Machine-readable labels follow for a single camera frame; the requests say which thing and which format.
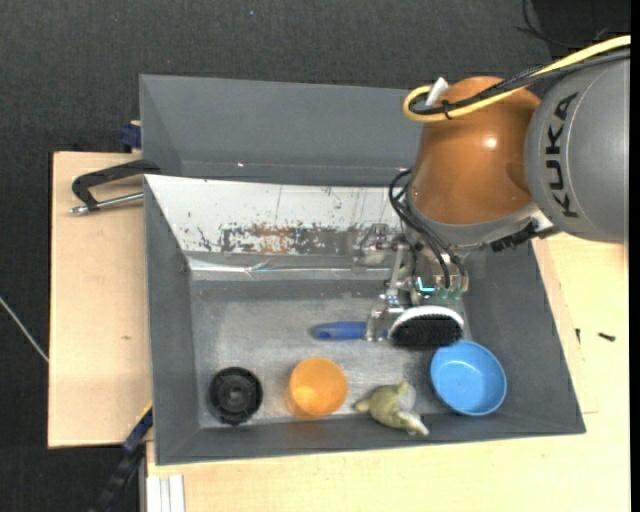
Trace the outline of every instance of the brush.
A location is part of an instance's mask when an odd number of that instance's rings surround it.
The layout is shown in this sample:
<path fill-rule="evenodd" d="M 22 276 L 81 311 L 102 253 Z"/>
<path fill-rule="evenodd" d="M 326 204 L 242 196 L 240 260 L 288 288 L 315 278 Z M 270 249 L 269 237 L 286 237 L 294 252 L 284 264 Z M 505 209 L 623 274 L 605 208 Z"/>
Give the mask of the brush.
<path fill-rule="evenodd" d="M 439 348 L 462 338 L 464 320 L 444 306 L 416 306 L 405 310 L 391 325 L 387 337 L 407 349 Z"/>
<path fill-rule="evenodd" d="M 405 310 L 391 325 L 387 338 L 404 348 L 438 348 L 462 338 L 464 321 L 444 306 L 417 306 Z M 362 339 L 366 322 L 330 322 L 315 326 L 311 334 L 321 341 Z"/>

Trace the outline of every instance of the blue handle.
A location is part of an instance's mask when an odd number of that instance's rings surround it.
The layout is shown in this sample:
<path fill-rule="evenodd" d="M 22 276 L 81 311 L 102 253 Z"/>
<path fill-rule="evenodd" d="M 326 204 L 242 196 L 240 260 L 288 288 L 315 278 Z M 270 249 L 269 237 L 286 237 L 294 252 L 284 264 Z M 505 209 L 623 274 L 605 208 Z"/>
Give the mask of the blue handle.
<path fill-rule="evenodd" d="M 318 340 L 357 340 L 364 338 L 366 322 L 331 322 L 313 328 L 313 337 Z"/>

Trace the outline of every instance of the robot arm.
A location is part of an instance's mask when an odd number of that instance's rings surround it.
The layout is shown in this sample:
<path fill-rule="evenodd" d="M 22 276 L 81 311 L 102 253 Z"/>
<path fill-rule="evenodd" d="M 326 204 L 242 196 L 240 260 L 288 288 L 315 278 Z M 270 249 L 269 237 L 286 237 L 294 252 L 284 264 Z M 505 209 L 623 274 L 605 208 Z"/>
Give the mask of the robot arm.
<path fill-rule="evenodd" d="M 425 123 L 404 198 L 418 236 L 496 250 L 558 230 L 626 240 L 630 43 L 507 81 L 462 80 L 435 105 L 419 101 L 428 87 L 409 94 L 405 114 Z M 559 73 L 542 101 L 525 89 Z"/>

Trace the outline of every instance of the white cable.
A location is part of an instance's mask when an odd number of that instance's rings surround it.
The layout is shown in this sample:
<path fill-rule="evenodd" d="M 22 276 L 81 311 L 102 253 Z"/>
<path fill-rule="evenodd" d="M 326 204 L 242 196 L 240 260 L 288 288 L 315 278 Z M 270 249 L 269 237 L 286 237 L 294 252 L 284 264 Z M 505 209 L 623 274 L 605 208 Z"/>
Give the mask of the white cable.
<path fill-rule="evenodd" d="M 4 301 L 4 299 L 2 298 L 2 295 L 0 295 L 0 304 L 2 304 L 4 306 L 4 309 L 7 310 L 7 313 L 9 313 L 9 316 L 11 318 L 13 318 L 14 322 L 18 325 L 18 327 L 20 327 L 20 329 L 22 330 L 24 335 L 29 340 L 29 343 L 31 343 L 33 345 L 33 348 L 35 348 L 38 351 L 38 354 L 40 354 L 40 356 L 42 356 L 42 359 L 44 359 L 48 363 L 49 362 L 49 356 L 47 356 L 47 354 L 45 354 L 44 350 L 42 350 L 42 347 L 40 347 L 39 343 L 35 340 L 35 338 L 33 336 L 31 336 L 31 333 L 29 331 L 27 331 L 27 328 L 20 321 L 20 319 L 13 312 L 13 310 L 9 307 L 9 304 L 7 304 Z"/>
<path fill-rule="evenodd" d="M 449 82 L 447 82 L 444 78 L 440 77 L 436 80 L 436 82 L 431 86 L 431 90 L 429 91 L 429 95 L 425 100 L 424 104 L 427 107 L 433 107 L 435 102 L 438 100 L 440 96 L 449 88 Z"/>

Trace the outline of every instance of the yellow cable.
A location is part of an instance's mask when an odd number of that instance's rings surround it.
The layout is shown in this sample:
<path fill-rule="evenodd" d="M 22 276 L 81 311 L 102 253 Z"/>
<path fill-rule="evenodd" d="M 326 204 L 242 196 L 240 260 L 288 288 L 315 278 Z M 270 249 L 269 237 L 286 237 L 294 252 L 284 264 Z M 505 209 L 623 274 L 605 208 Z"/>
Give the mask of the yellow cable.
<path fill-rule="evenodd" d="M 554 62 L 553 64 L 549 64 L 548 66 L 545 66 L 544 68 L 539 69 L 538 71 L 533 73 L 533 76 L 543 75 L 550 71 L 564 68 L 566 66 L 570 66 L 582 60 L 588 59 L 589 57 L 593 57 L 594 55 L 598 55 L 599 53 L 604 53 L 604 52 L 613 50 L 615 48 L 621 48 L 623 46 L 629 46 L 630 44 L 631 44 L 631 36 L 615 37 L 613 39 L 609 39 L 608 41 L 603 41 L 602 43 L 597 43 L 587 48 L 584 48 L 583 50 L 580 50 L 572 55 L 569 55 L 568 57 L 564 57 Z M 465 114 L 469 114 L 475 110 L 491 105 L 492 103 L 496 103 L 497 101 L 500 101 L 503 98 L 506 98 L 507 96 L 523 88 L 524 87 L 520 87 L 518 89 L 513 89 L 512 91 L 503 92 L 501 94 L 492 96 L 491 98 L 477 101 L 472 105 L 467 105 L 465 107 L 460 107 L 460 108 L 451 110 L 451 112 L 448 113 L 448 117 L 447 117 L 446 114 L 417 114 L 410 110 L 409 105 L 415 98 L 417 98 L 418 96 L 427 94 L 431 90 L 430 85 L 423 85 L 421 87 L 414 89 L 407 95 L 407 97 L 405 98 L 402 104 L 402 111 L 404 115 L 412 121 L 418 121 L 421 123 L 433 123 L 436 121 L 444 121 L 446 119 L 461 117 Z"/>

